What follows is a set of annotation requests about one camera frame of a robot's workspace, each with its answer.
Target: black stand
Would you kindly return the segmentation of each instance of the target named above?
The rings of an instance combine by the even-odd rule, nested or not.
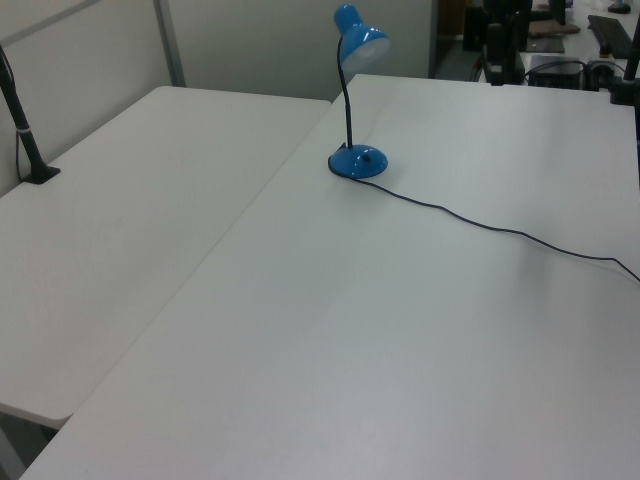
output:
[[[482,47],[482,67],[491,85],[520,85],[525,68],[520,50],[526,48],[532,0],[520,0],[507,8],[500,2],[485,1],[485,8],[498,23],[489,25]]]
[[[40,156],[40,151],[36,145],[36,141],[31,133],[31,127],[27,122],[27,117],[24,114],[18,94],[16,92],[16,86],[13,80],[13,75],[10,73],[9,64],[6,61],[6,56],[2,47],[0,47],[0,88],[4,99],[9,106],[9,111],[13,117],[13,122],[16,125],[16,131],[20,135],[24,149],[29,157],[31,163],[31,174],[23,179],[24,182],[35,183],[36,185],[42,185],[50,178],[60,173],[59,168],[49,167]]]
[[[627,68],[624,76],[614,77],[611,86],[611,103],[615,105],[639,106],[638,96],[640,93],[640,82],[636,80],[638,63],[640,62],[640,18],[636,23],[636,31],[633,34],[633,42],[627,60]]]

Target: cable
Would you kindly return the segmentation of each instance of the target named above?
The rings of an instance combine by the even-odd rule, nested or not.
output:
[[[441,205],[435,205],[435,204],[432,204],[432,203],[426,203],[426,202],[421,202],[419,200],[414,200],[413,198],[405,197],[405,196],[400,195],[398,193],[392,192],[391,190],[387,190],[386,188],[381,187],[380,185],[376,185],[375,183],[367,182],[365,180],[359,180],[359,179],[351,178],[351,177],[344,177],[344,178],[347,178],[347,179],[349,179],[349,180],[351,180],[353,182],[356,182],[356,183],[360,183],[361,185],[366,185],[368,187],[376,188],[378,190],[383,191],[384,193],[387,193],[387,194],[391,195],[392,197],[398,198],[400,200],[404,200],[405,202],[413,203],[415,205],[420,205],[421,207],[428,207],[428,208],[434,208],[436,210],[441,210],[441,211],[443,211],[445,213],[448,213],[449,215],[457,218],[458,220],[462,220],[463,222],[468,223],[470,225],[474,225],[476,227],[484,228],[485,230],[490,230],[492,232],[511,233],[513,235],[520,235],[522,237],[528,238],[529,240],[537,242],[540,245],[544,245],[547,248],[550,248],[550,249],[555,250],[555,251],[560,252],[560,253],[564,253],[565,255],[571,255],[573,257],[584,258],[584,259],[587,259],[587,260],[596,260],[596,261],[600,261],[600,262],[615,262],[621,268],[623,268],[629,275],[631,275],[633,278],[635,278],[638,283],[640,283],[640,277],[638,277],[638,275],[633,273],[629,268],[627,268],[617,258],[613,258],[613,257],[592,257],[591,255],[582,255],[580,253],[575,253],[575,252],[571,252],[569,250],[564,250],[562,248],[559,248],[559,247],[556,247],[554,245],[551,245],[550,243],[547,243],[547,242],[545,242],[543,240],[540,240],[540,239],[538,239],[538,238],[536,238],[536,237],[534,237],[532,235],[529,235],[528,233],[521,232],[519,230],[511,230],[509,228],[491,227],[489,225],[485,225],[485,224],[480,223],[480,222],[475,222],[473,220],[469,220],[468,218],[465,218],[462,215],[458,215],[457,213],[452,212],[448,208],[443,207]]]
[[[13,87],[15,88],[16,79],[13,76],[13,70],[11,69],[11,64],[9,63],[9,59],[7,58],[7,56],[4,53],[4,50],[2,49],[2,45],[0,45],[0,57],[2,57],[2,61],[7,66],[7,70],[9,70],[9,75],[11,76],[11,83],[13,83]]]
[[[24,180],[20,175],[20,134],[16,131],[16,175],[18,175],[18,183]]]
[[[9,59],[4,53],[2,49],[2,45],[0,45],[0,57],[2,61],[7,67],[9,71],[9,75],[11,76],[11,83],[13,84],[13,88],[16,88],[16,79],[13,76],[13,70],[11,69],[11,64],[9,63]],[[20,175],[20,134],[16,131],[16,175],[18,176],[18,183],[22,183],[22,176]]]
[[[537,67],[532,68],[531,70],[529,70],[527,73],[524,74],[524,78],[526,79],[532,73],[536,73],[536,72],[539,72],[541,70],[546,70],[546,69],[551,68],[551,67],[558,67],[560,65],[571,65],[571,64],[582,65],[582,71],[584,71],[585,67],[587,66],[586,63],[581,62],[580,60],[565,60],[565,61],[561,61],[561,62],[549,62],[549,63],[545,63],[543,65],[538,65]]]
[[[476,60],[473,64],[473,66],[471,67],[471,74],[469,75],[469,81],[470,82],[475,82],[477,80],[475,80],[478,71],[480,70],[482,66],[482,56],[478,57],[478,60]]]
[[[620,69],[620,71],[621,71],[622,73],[624,73],[624,68],[622,68],[620,65],[618,65],[618,64],[617,64],[617,63],[615,63],[615,62],[610,62],[609,60],[592,60],[592,61],[590,61],[590,62],[588,63],[588,65],[591,65],[592,63],[596,63],[596,64],[598,64],[598,65],[602,65],[603,63],[604,63],[605,65],[612,65],[612,66],[614,66],[614,67],[616,67],[616,68],[619,68],[619,69]]]

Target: black power cord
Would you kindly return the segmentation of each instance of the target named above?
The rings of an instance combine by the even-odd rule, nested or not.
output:
[[[9,71],[9,75],[11,76],[11,83],[13,84],[13,88],[16,88],[16,80],[13,76],[13,70],[11,69],[11,64],[9,63],[9,59],[4,53],[4,50],[0,46],[0,59],[7,66],[7,70]],[[22,176],[20,175],[20,134],[16,131],[16,175],[18,176],[18,183],[22,183]]]
[[[524,79],[526,80],[527,83],[529,83],[529,75],[531,75],[532,73],[540,72],[542,70],[547,70],[548,68],[552,68],[552,67],[558,67],[560,65],[581,65],[582,66],[581,73],[583,73],[584,69],[587,67],[587,64],[584,62],[581,62],[580,60],[564,60],[564,61],[558,61],[558,62],[549,62],[543,65],[538,65],[537,67],[534,67],[531,70],[529,70],[527,73],[524,74]]]
[[[400,200],[404,200],[405,202],[413,203],[415,205],[420,205],[421,207],[428,207],[428,208],[434,208],[436,210],[441,210],[441,211],[443,211],[445,213],[448,213],[449,215],[457,218],[458,220],[462,220],[463,222],[468,223],[470,225],[474,225],[476,227],[484,228],[485,230],[490,230],[492,232],[511,233],[513,235],[520,235],[520,236],[528,238],[529,240],[532,240],[532,241],[534,241],[536,243],[539,243],[540,245],[544,245],[547,248],[555,250],[556,252],[564,253],[565,255],[571,255],[573,257],[584,258],[584,259],[587,259],[587,260],[596,260],[596,261],[599,261],[599,262],[615,262],[621,268],[623,268],[629,275],[631,275],[633,278],[635,278],[638,283],[640,283],[640,277],[638,277],[638,275],[633,273],[629,268],[627,268],[617,258],[613,258],[613,257],[593,257],[591,255],[582,255],[581,253],[575,253],[575,252],[571,252],[569,250],[564,250],[562,248],[559,248],[559,247],[556,247],[554,245],[551,245],[550,243],[547,243],[544,240],[540,240],[539,238],[536,238],[533,235],[529,235],[528,233],[521,232],[519,230],[512,230],[510,228],[491,227],[489,225],[485,225],[485,224],[480,223],[480,222],[469,220],[468,218],[465,218],[462,215],[458,215],[457,213],[452,212],[448,208],[443,207],[441,205],[436,205],[436,204],[433,204],[433,203],[426,203],[426,202],[421,202],[419,200],[414,200],[413,198],[405,197],[404,195],[400,195],[398,193],[392,192],[391,190],[388,190],[388,189],[386,189],[384,187],[381,187],[380,185],[377,185],[375,183],[371,183],[371,182],[367,182],[365,180],[359,180],[359,179],[351,178],[351,177],[343,177],[343,178],[347,178],[347,179],[349,179],[349,180],[351,180],[353,182],[359,183],[361,185],[366,185],[368,187],[376,188],[376,189],[378,189],[378,190],[380,190],[380,191],[382,191],[382,192],[384,192],[384,193],[386,193],[388,195],[391,195],[392,197],[398,198]]]

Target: blue desk lamp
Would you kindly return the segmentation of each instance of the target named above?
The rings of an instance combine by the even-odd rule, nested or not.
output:
[[[387,53],[391,42],[377,28],[362,22],[356,7],[345,4],[338,7],[333,20],[340,31],[338,42],[338,73],[344,93],[347,117],[347,144],[342,145],[329,158],[329,168],[336,175],[350,178],[367,178],[382,173],[387,168],[387,157],[380,150],[368,145],[354,145],[351,136],[351,104],[344,71],[356,73]]]

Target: keyboard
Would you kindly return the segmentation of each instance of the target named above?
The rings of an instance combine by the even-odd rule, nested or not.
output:
[[[591,31],[601,47],[605,44],[609,45],[611,54],[615,58],[629,58],[631,38],[617,19],[597,15],[589,15],[588,18]]]

